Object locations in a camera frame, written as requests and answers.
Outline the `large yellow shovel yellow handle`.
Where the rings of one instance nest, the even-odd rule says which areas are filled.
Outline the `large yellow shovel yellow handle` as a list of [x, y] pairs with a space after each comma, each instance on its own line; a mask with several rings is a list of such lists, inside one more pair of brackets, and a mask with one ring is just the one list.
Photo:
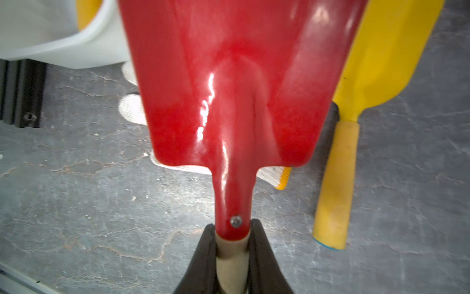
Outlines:
[[346, 246], [354, 195], [358, 119], [407, 86], [443, 0], [369, 1], [333, 97], [339, 109], [312, 235], [334, 250]]

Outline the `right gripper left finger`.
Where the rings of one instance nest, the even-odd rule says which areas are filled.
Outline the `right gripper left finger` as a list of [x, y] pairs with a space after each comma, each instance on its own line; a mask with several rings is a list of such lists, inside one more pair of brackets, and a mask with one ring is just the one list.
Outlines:
[[216, 294], [218, 291], [216, 259], [215, 227], [213, 224], [208, 224], [174, 294]]

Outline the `white work glove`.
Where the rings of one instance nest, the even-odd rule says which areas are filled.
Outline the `white work glove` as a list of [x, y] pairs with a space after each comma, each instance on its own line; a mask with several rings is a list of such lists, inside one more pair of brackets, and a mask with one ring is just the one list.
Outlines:
[[[137, 78], [131, 61], [126, 61], [122, 65], [122, 73], [124, 78], [131, 84], [137, 86]], [[143, 103], [141, 96], [138, 93], [131, 93], [124, 96], [120, 102], [118, 110], [121, 116], [127, 121], [143, 126], [147, 126], [146, 116], [144, 113]], [[211, 175], [211, 171], [207, 167], [196, 165], [181, 165], [181, 166], [168, 166], [159, 162], [154, 153], [148, 153], [152, 163], [171, 170], [179, 170], [183, 172], [193, 172], [204, 175]], [[287, 185], [291, 174], [291, 167], [263, 167], [258, 170], [257, 177], [268, 182], [278, 190], [284, 190]]]

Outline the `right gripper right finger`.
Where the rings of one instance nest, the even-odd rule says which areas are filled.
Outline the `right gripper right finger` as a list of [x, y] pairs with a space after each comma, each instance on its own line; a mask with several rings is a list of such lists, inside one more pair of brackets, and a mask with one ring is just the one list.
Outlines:
[[280, 270], [262, 223], [258, 219], [251, 220], [248, 252], [248, 292], [250, 294], [293, 294]]

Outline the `white plastic storage box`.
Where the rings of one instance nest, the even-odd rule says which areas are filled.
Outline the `white plastic storage box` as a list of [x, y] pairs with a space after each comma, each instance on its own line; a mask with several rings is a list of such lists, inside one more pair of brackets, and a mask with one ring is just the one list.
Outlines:
[[1, 59], [86, 69], [130, 61], [116, 1], [80, 31], [76, 1], [1, 1]]

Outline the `red shovel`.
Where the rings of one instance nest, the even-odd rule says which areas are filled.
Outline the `red shovel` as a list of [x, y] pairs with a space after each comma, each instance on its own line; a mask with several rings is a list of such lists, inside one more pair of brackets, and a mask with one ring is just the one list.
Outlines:
[[211, 171], [217, 294], [249, 294], [253, 188], [315, 150], [367, 1], [120, 1], [156, 159]]

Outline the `black aluminium rail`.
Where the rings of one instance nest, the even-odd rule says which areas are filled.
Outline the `black aluminium rail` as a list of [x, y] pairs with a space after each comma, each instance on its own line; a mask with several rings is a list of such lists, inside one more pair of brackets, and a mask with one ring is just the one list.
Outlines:
[[18, 128], [40, 126], [47, 64], [1, 60], [1, 121]]

